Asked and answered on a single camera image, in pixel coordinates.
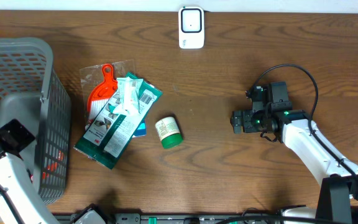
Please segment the pale green small packet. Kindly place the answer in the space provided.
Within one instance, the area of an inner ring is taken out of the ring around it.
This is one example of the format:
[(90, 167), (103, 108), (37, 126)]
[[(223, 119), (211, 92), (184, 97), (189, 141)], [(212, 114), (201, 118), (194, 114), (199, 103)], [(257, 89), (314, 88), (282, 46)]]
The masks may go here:
[(139, 112), (139, 92), (143, 79), (132, 79), (130, 77), (117, 79), (117, 91), (119, 103), (114, 108), (114, 114), (135, 116)]

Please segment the green packaged item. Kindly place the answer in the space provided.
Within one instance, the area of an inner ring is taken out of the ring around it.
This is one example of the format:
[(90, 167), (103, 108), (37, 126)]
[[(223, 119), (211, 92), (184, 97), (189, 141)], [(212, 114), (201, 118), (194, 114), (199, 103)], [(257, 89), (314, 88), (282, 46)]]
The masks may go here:
[[(117, 81), (118, 90), (74, 146), (77, 151), (108, 169), (116, 165), (153, 104), (163, 95), (158, 88), (131, 72)], [(133, 99), (139, 105), (135, 115), (116, 111), (116, 107), (129, 96), (129, 92), (124, 90), (125, 87), (131, 87), (135, 91)]]

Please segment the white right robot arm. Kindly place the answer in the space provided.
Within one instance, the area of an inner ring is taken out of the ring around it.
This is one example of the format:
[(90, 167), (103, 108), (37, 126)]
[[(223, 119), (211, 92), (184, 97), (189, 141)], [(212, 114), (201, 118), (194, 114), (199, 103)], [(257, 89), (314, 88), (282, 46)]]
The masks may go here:
[(278, 103), (253, 102), (250, 110), (232, 112), (234, 133), (260, 133), (267, 139), (272, 133), (273, 142), (291, 149), (311, 172), (318, 184), (324, 178), (358, 174), (358, 165), (342, 155), (320, 132), (314, 121), (308, 121), (303, 110), (293, 110), (290, 101)]

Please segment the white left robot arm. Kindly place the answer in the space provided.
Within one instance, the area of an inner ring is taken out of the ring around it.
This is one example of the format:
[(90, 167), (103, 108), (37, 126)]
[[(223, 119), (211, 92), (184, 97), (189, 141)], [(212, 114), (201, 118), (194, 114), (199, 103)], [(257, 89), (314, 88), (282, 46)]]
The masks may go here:
[(19, 154), (34, 140), (16, 119), (0, 128), (0, 218), (4, 223), (58, 223), (35, 191)]

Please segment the white jar green lid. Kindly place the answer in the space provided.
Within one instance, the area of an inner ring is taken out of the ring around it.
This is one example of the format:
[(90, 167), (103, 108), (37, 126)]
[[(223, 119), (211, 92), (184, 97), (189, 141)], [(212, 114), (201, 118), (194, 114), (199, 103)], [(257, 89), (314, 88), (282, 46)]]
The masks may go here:
[(173, 148), (183, 142), (180, 128), (173, 116), (157, 121), (155, 128), (164, 149)]

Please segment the red packaged item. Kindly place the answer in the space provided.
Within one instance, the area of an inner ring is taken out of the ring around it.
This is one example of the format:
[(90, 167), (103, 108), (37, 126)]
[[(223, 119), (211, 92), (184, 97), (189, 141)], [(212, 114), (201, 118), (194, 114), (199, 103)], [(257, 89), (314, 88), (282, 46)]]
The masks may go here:
[(89, 128), (97, 114), (117, 90), (116, 78), (135, 72), (133, 60), (104, 63), (80, 69), (83, 102), (85, 106), (85, 129)]

